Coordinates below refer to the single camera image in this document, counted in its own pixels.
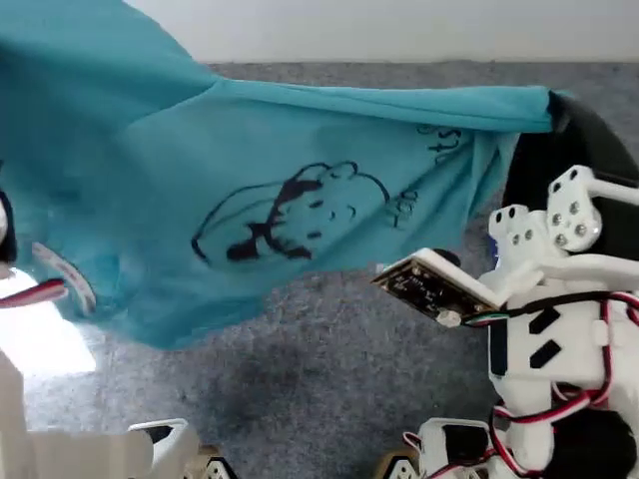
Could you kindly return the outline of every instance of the screw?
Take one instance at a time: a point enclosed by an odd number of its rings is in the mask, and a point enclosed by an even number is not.
[[[588,228],[586,227],[586,225],[577,225],[575,227],[575,234],[579,237],[585,237],[586,233],[588,233]]]
[[[568,244],[568,239],[564,235],[557,235],[555,237],[555,244],[558,246],[566,246]]]

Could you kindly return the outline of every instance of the humanoid robot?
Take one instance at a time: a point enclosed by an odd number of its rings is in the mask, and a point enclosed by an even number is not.
[[[373,281],[442,327],[489,328],[501,397],[485,423],[432,418],[405,433],[411,449],[387,456],[381,479],[639,478],[639,169],[574,100],[553,96],[551,114],[553,132],[520,139],[504,206],[490,216],[493,271],[475,279],[454,255],[422,249]],[[64,292],[54,281],[0,307]],[[236,478],[181,419],[120,435],[28,431],[22,391],[0,352],[0,477]]]

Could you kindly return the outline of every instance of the red wire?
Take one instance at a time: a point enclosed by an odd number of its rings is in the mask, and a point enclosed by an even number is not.
[[[510,422],[514,422],[517,424],[534,424],[536,422],[552,419],[554,416],[557,416],[565,412],[566,410],[575,406],[577,403],[582,402],[584,400],[584,396],[587,396],[587,395],[588,394],[584,391],[581,394],[579,394],[577,397],[570,399],[568,402],[566,402],[565,404],[562,404],[559,407],[556,407],[553,409],[547,409],[543,412],[538,412],[536,414],[529,414],[526,416],[511,416],[499,409],[495,409],[494,412],[497,417],[505,417],[506,419],[509,419]]]
[[[639,300],[628,297],[625,294],[612,294],[611,299],[623,300],[627,304],[632,304],[633,307],[627,308],[628,317],[637,325],[639,325],[639,316],[637,315],[634,307],[639,308]],[[608,300],[604,300],[600,302],[599,313],[601,320],[603,320],[607,325],[610,324],[610,303]],[[525,468],[519,466],[514,462],[514,458],[512,455],[506,450],[505,446],[501,443],[494,429],[494,417],[505,417],[509,419],[511,422],[521,423],[521,424],[532,424],[535,422],[546,421],[552,419],[553,416],[557,416],[562,412],[565,412],[570,407],[573,407],[576,402],[583,401],[584,394],[587,394],[590,398],[590,403],[592,405],[601,405],[607,398],[610,393],[610,387],[612,385],[612,347],[610,344],[606,344],[601,348],[602,356],[603,356],[603,366],[604,366],[604,380],[601,384],[601,387],[595,392],[582,391],[582,393],[570,401],[562,404],[560,407],[556,409],[549,409],[547,411],[543,411],[537,414],[530,414],[527,416],[510,416],[509,414],[501,411],[500,409],[493,408],[493,421],[490,423],[490,435],[492,437],[492,442],[497,450],[497,453],[504,461],[504,463],[510,468],[510,470],[519,477],[534,477],[541,474],[542,471],[526,471]]]
[[[61,287],[64,286],[64,281],[62,279],[47,279],[46,281],[41,282],[40,284],[36,284],[33,287],[29,287],[23,291],[16,292],[15,294],[11,294],[6,297],[0,298],[0,304],[2,302],[16,301],[21,299],[27,299],[29,296],[36,292],[41,292],[47,289],[51,289],[53,287]]]

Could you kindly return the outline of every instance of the teal t-shirt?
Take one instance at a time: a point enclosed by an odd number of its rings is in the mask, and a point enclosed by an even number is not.
[[[158,347],[254,317],[305,271],[458,243],[547,105],[542,87],[230,80],[119,1],[0,2],[18,267],[58,276],[45,246],[95,294],[60,301],[66,318]]]

